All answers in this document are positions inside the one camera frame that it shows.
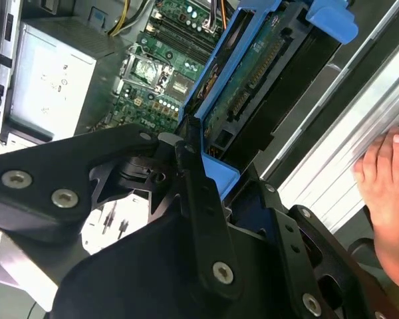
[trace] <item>black metal bracket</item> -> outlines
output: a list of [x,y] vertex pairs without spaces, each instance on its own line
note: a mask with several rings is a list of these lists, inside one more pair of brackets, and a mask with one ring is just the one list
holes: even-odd
[[[45,242],[75,238],[112,166],[124,156],[150,156],[157,146],[151,133],[129,125],[0,155],[0,229]],[[16,173],[6,186],[10,171],[24,172],[25,181]],[[53,203],[59,189],[76,194],[74,207]]]
[[281,309],[290,318],[313,318],[306,300],[321,305],[323,318],[399,318],[378,282],[355,263],[328,229],[306,207],[283,207],[274,187],[260,181],[254,168],[243,176],[242,185],[229,194],[232,222],[266,236],[279,252]]

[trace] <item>screw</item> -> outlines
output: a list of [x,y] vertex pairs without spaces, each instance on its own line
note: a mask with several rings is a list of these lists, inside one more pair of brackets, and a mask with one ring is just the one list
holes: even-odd
[[189,151],[189,152],[195,154],[195,149],[192,147],[192,145],[186,144],[186,145],[185,145],[185,149],[187,149],[187,151]]
[[313,316],[319,317],[322,314],[321,305],[311,294],[303,295],[303,304],[305,305],[306,309],[313,314]]
[[311,214],[311,212],[310,211],[308,211],[307,209],[305,209],[305,208],[303,208],[302,210],[301,210],[301,213],[303,214],[303,216],[305,216],[306,218],[311,218],[312,217],[312,214]]
[[267,190],[270,191],[271,193],[274,193],[274,192],[275,192],[275,188],[273,188],[272,185],[267,184],[267,185],[266,185],[266,188],[267,188]]
[[376,319],[386,319],[386,317],[379,311],[375,312],[375,318]]
[[150,141],[152,139],[149,134],[144,133],[144,132],[140,133],[139,135],[140,135],[141,138],[144,138],[147,141]]
[[78,195],[69,189],[58,189],[52,194],[52,202],[60,208],[73,208],[78,203]]
[[7,171],[1,176],[1,182],[9,188],[22,189],[30,186],[33,178],[24,171]]
[[233,272],[231,267],[221,261],[214,263],[213,274],[222,284],[231,284],[233,282]]

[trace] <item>hole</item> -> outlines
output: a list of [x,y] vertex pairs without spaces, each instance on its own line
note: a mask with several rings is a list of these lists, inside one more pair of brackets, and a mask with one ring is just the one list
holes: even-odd
[[153,181],[154,183],[161,183],[162,181],[166,180],[166,176],[163,173],[155,174]]
[[283,38],[289,38],[289,37],[291,36],[292,33],[293,33],[293,30],[291,30],[290,28],[284,28],[284,29],[281,31],[281,36],[282,36]]
[[341,289],[333,277],[325,275],[318,281],[319,289],[331,309],[336,310],[342,306]]
[[221,148],[225,148],[232,140],[232,138],[232,133],[229,133],[227,130],[222,130],[214,143]]
[[307,10],[301,9],[301,12],[297,16],[297,20],[300,21],[302,24],[304,24],[304,26],[308,27],[309,25],[311,25],[311,23],[306,20],[306,15],[307,15]]
[[13,15],[10,13],[7,14],[6,19],[6,29],[5,29],[5,40],[10,41],[12,37],[12,28],[13,28]]
[[5,95],[5,87],[0,84],[0,96]]
[[68,195],[68,194],[60,194],[59,195],[59,200],[68,202],[68,201],[71,201],[71,199],[72,199],[71,195]]
[[291,249],[297,254],[300,253],[300,249],[297,246],[291,245]]
[[57,2],[55,0],[42,0],[41,7],[49,12],[54,12],[57,6]]
[[11,176],[10,180],[12,183],[23,183],[24,177],[22,177],[20,175],[14,175],[14,176]]
[[227,278],[229,274],[227,273],[227,270],[224,269],[223,267],[219,268],[219,273],[223,276],[223,278]]

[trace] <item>cable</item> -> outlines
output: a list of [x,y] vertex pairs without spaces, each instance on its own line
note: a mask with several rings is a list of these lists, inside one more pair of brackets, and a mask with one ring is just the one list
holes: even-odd
[[215,18],[217,16],[217,0],[211,0],[210,16],[206,28],[213,30],[215,27]]
[[221,11],[221,21],[223,22],[223,29],[226,30],[226,8],[225,8],[225,0],[220,0],[220,11]]
[[140,4],[139,9],[137,10],[137,12],[133,15],[133,17],[131,17],[125,24],[124,26],[118,30],[118,32],[116,32],[115,35],[119,35],[122,31],[127,30],[130,27],[133,27],[137,22],[139,22],[139,20],[143,17],[146,8],[148,8],[149,4],[152,2],[153,0],[143,0],[143,2]]
[[31,309],[29,310],[27,319],[29,319],[29,317],[31,317],[31,313],[33,312],[33,309],[34,309],[34,307],[35,307],[36,304],[37,304],[37,301],[34,302],[33,306],[32,306]]
[[111,30],[108,31],[108,34],[111,37],[115,37],[116,32],[118,32],[121,29],[121,26],[123,25],[123,23],[126,20],[126,16],[127,16],[127,12],[128,12],[129,8],[130,8],[130,0],[124,0],[124,8],[123,8],[120,20],[117,22],[117,24]]

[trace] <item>metal plate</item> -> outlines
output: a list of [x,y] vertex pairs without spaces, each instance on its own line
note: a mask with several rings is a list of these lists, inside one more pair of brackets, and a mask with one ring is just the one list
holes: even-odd
[[364,203],[351,167],[371,141],[399,125],[399,48],[279,188],[283,203],[309,207],[337,231]]

